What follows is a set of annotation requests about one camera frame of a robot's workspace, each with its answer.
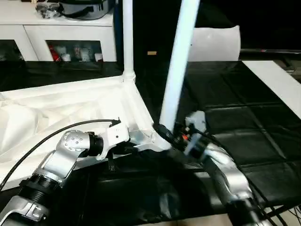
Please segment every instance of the white shelf unit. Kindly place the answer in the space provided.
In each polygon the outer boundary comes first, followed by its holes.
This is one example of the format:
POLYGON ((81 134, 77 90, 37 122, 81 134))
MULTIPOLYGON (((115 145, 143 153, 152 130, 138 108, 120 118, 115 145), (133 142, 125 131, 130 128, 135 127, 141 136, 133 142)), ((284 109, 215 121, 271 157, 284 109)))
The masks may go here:
POLYGON ((13 40, 25 61, 38 60, 22 25, 0 25, 0 40, 13 40))
POLYGON ((116 61, 112 27, 25 25, 24 28, 40 61, 53 61, 47 40, 99 41, 103 61, 116 61))
POLYGON ((99 41, 104 61, 117 58, 113 10, 97 20, 43 19, 34 4, 0 0, 0 29, 0 40, 15 40, 25 61, 53 61, 48 40, 99 41))

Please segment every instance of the white pole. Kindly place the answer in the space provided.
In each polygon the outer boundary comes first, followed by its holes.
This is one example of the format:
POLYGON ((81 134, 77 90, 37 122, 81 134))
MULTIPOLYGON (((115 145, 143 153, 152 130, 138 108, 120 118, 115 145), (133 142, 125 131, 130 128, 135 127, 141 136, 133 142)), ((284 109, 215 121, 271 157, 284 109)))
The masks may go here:
POLYGON ((133 0, 123 0, 124 80, 135 80, 133 50, 133 0))
POLYGON ((174 130, 199 3, 200 0, 182 0, 181 3, 160 116, 160 124, 170 131, 174 130))

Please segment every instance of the black mat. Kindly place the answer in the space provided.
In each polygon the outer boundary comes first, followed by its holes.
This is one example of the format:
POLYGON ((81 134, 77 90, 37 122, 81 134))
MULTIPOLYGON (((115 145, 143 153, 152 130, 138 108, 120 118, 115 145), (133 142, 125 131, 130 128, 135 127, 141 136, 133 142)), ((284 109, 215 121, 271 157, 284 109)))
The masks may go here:
MULTIPOLYGON (((3 70, 2 91, 121 74, 114 64, 39 62, 3 70)), ((154 121, 167 70, 168 64, 136 70, 136 85, 154 121)), ((301 202, 301 120, 243 63, 189 64, 178 122, 195 110, 205 111, 210 132, 269 205, 301 202)), ((145 151, 115 164, 116 172, 106 163, 73 172, 49 225, 137 225, 224 212, 208 175, 176 150, 145 151)), ((16 192, 3 192, 0 204, 7 202, 6 194, 16 192)))

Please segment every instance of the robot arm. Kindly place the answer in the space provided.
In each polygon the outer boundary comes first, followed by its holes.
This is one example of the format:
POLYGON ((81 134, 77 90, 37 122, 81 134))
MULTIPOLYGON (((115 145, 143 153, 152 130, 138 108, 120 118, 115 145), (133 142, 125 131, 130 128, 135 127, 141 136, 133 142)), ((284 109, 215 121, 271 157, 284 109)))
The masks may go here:
POLYGON ((96 156, 103 160, 112 147, 128 140, 127 127, 121 122, 109 127, 100 137, 79 130, 65 132, 56 149, 44 158, 30 178, 20 183, 19 195, 14 196, 0 213, 0 226, 6 223, 28 225, 25 222, 46 219, 53 200, 56 200, 54 197, 64 186, 79 157, 96 156), (15 214, 19 215, 17 222, 10 219, 15 214))
POLYGON ((205 114, 195 112, 185 119, 186 127, 173 135, 163 125, 154 129, 172 146, 202 163, 233 226, 268 226, 254 202, 245 175, 220 145, 206 139, 205 114))

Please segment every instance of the white plastic part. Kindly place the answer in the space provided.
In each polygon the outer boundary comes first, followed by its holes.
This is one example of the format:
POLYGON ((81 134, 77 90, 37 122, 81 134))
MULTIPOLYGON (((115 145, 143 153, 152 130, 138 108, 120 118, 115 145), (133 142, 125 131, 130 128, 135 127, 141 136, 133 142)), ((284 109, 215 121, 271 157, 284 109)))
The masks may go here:
POLYGON ((133 0, 123 0, 124 80, 135 80, 133 45, 133 0))
MULTIPOLYGON (((182 0, 181 3, 160 116, 160 124, 165 125, 171 132, 174 130, 199 3, 200 0, 182 0)), ((168 147, 167 142, 160 139, 159 135, 156 144, 164 148, 168 147)))
POLYGON ((193 30, 188 61, 238 61, 239 26, 200 27, 193 30))

